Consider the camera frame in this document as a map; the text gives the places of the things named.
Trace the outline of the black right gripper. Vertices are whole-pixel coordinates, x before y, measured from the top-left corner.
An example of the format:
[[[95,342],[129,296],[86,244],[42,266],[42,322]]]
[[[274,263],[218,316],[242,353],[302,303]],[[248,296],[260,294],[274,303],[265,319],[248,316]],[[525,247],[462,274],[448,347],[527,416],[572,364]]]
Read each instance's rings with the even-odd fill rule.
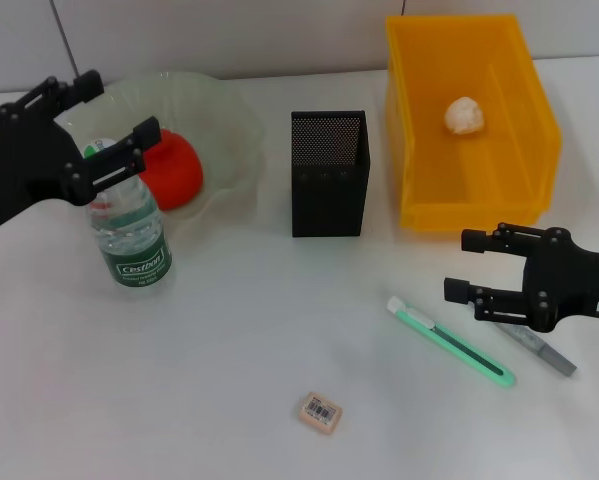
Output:
[[[527,256],[519,291],[444,279],[444,299],[472,303],[476,320],[551,332],[566,317],[599,318],[599,252],[579,247],[568,230],[509,223],[500,223],[490,234],[464,229],[461,249]]]

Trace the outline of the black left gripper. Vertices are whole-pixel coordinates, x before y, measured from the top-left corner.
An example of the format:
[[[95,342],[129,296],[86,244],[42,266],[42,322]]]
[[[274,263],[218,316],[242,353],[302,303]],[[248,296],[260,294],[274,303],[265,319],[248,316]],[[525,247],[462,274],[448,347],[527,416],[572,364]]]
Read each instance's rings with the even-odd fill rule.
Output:
[[[103,93],[100,74],[90,70],[72,83],[50,76],[18,100],[0,105],[0,226],[45,200],[83,206],[146,170],[144,153],[159,143],[156,117],[87,158],[55,122]]]

